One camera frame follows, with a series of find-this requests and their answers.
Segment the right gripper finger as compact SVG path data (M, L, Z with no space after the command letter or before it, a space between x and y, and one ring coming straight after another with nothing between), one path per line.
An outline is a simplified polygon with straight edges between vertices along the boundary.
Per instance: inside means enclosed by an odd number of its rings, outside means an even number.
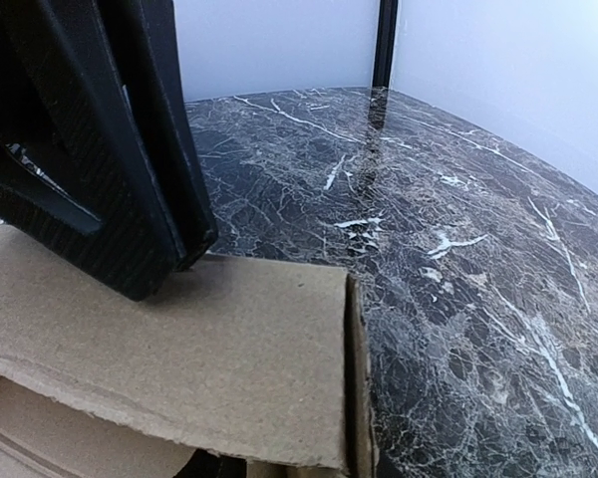
M216 241L169 1L0 1L0 219L141 301Z

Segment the brown cardboard box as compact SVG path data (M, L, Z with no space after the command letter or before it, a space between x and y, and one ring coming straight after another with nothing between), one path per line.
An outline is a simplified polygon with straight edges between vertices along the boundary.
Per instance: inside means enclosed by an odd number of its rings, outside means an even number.
M345 269L208 255L132 302L0 225L0 477L372 477Z

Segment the right black frame post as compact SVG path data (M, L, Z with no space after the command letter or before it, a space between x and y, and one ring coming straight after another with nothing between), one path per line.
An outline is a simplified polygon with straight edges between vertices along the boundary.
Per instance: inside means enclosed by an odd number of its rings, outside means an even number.
M398 0L380 1L372 78L373 89L387 89L390 86L398 12Z

